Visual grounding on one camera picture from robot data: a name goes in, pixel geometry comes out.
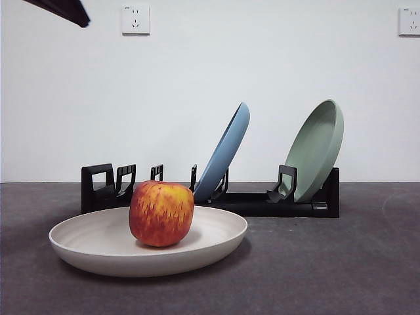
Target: plate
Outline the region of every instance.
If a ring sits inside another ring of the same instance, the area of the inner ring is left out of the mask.
[[[343,141],[344,120],[332,100],[318,105],[297,134],[286,165],[297,168],[295,202],[310,201],[334,167]],[[290,177],[283,177],[280,191],[290,189]]]
[[[249,108],[242,102],[230,120],[198,182],[194,191],[196,202],[208,200],[215,191],[238,151],[248,124]]]
[[[234,213],[194,207],[190,231],[179,243],[149,247],[131,235],[129,207],[87,213],[49,232],[56,254],[76,268],[117,277],[177,274],[215,263],[241,243],[247,221]]]

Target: wall socket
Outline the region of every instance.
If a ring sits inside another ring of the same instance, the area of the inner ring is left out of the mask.
[[[400,8],[399,35],[420,36],[420,8]]]
[[[150,6],[124,5],[121,9],[123,35],[150,35]]]

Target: red apple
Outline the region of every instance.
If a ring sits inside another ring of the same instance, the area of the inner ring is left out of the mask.
[[[146,245],[173,245],[187,235],[193,212],[194,197],[187,187],[148,180],[136,187],[131,199],[130,231]]]

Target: green plate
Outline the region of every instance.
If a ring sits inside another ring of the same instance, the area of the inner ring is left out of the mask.
[[[310,201],[331,172],[343,141],[344,120],[332,100],[310,114],[293,142],[286,165],[297,168],[295,202]],[[289,176],[283,176],[280,192],[288,192]]]

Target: gray table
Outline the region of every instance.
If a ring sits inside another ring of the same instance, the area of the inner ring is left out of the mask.
[[[80,184],[1,185],[2,314],[420,314],[420,183],[341,184],[340,219],[247,218],[227,258],[161,278],[61,261],[48,231],[79,211]]]

